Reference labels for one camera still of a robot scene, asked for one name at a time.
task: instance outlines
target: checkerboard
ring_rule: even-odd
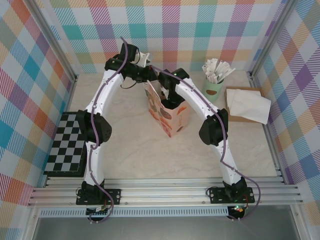
[[[83,177],[87,162],[84,135],[76,112],[64,112],[52,144],[44,174],[50,177]]]

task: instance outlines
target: white table surface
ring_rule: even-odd
[[[189,73],[201,90],[202,72]],[[70,106],[71,112],[84,110],[101,83],[103,73],[79,76]],[[134,82],[126,78],[123,87]],[[247,74],[235,71],[225,80],[214,104],[225,108],[226,86],[249,87]],[[110,140],[103,147],[104,177],[107,179],[210,178],[221,177],[219,159],[199,137],[202,121],[191,110],[188,126],[169,138],[148,111],[142,84],[118,89],[106,119],[112,126]],[[260,123],[229,122],[228,139],[240,172],[248,177],[274,177],[276,171]]]

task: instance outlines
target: gray floor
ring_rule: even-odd
[[[289,206],[259,206],[241,222],[226,217],[41,218],[34,240],[297,240]]]

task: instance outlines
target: purple cable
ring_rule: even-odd
[[[127,63],[127,59],[128,59],[128,46],[127,46],[127,42],[126,40],[124,40],[123,37],[121,37],[121,40],[123,41],[124,43],[124,48],[125,48],[125,57],[124,57],[124,60],[123,60],[123,63],[122,65],[119,67],[119,69],[117,71],[115,71],[114,74],[112,74],[111,77],[109,77],[105,83],[100,87],[98,93],[96,94],[95,96],[95,99],[93,101],[93,105],[92,105],[92,109],[91,109],[91,125],[92,125],[92,128],[93,128],[93,131],[94,131],[94,135],[95,135],[95,141],[96,141],[96,144],[95,146],[91,145],[90,146],[90,152],[89,152],[89,173],[90,173],[90,176],[94,182],[95,185],[97,185],[97,187],[105,194],[108,196],[108,198],[111,200],[111,206],[110,206],[110,211],[108,213],[107,216],[105,216],[103,219],[101,219],[100,221],[93,221],[91,219],[91,216],[92,214],[89,215],[89,220],[91,221],[91,223],[96,223],[96,224],[99,224],[99,223],[103,223],[105,220],[107,220],[109,218],[109,216],[112,214],[113,210],[114,210],[114,205],[115,205],[115,202],[112,198],[112,196],[103,188],[99,185],[99,183],[97,182],[97,180],[95,179],[93,173],[92,173],[92,168],[91,168],[91,157],[92,157],[92,152],[93,150],[97,149],[98,146],[99,146],[99,137],[98,137],[98,131],[96,129],[96,126],[95,126],[95,121],[94,121],[94,114],[95,114],[95,106],[97,106],[97,101],[98,101],[98,98],[103,90],[103,88],[108,85],[109,81],[111,79],[113,79],[117,74],[120,73],[121,69],[125,66],[125,64]]]
[[[256,181],[254,181],[253,179],[243,175],[241,172],[239,172],[238,170],[236,170],[234,167],[230,166],[229,164],[225,163],[224,162],[224,158],[225,158],[225,154],[226,154],[226,145],[227,145],[227,138],[226,138],[226,130],[225,130],[225,125],[221,119],[221,117],[217,114],[217,112],[215,110],[213,110],[213,108],[210,106],[210,104],[207,102],[207,100],[197,91],[195,90],[190,84],[188,84],[186,81],[184,81],[183,79],[181,79],[180,77],[177,77],[169,72],[166,72],[166,71],[163,71],[162,69],[158,68],[158,67],[155,67],[153,66],[154,69],[158,70],[159,72],[162,72],[163,74],[166,74],[170,77],[173,77],[177,80],[179,80],[180,82],[184,83],[188,88],[190,88],[191,90],[193,90],[195,92],[195,94],[198,95],[198,97],[204,102],[204,104],[211,110],[211,112],[213,112],[213,114],[218,118],[220,124],[221,124],[221,127],[222,127],[222,135],[223,135],[223,151],[222,151],[222,155],[221,155],[221,159],[220,159],[220,162],[227,166],[228,168],[230,168],[231,170],[235,171],[237,174],[239,174],[241,177],[249,180],[250,182],[254,183],[256,185],[256,187],[258,188],[258,200],[253,208],[253,210],[247,215],[247,216],[244,216],[242,218],[242,220],[246,219],[247,217],[249,217],[258,207],[259,203],[260,203],[260,199],[261,199],[261,189],[258,185],[258,183]]]

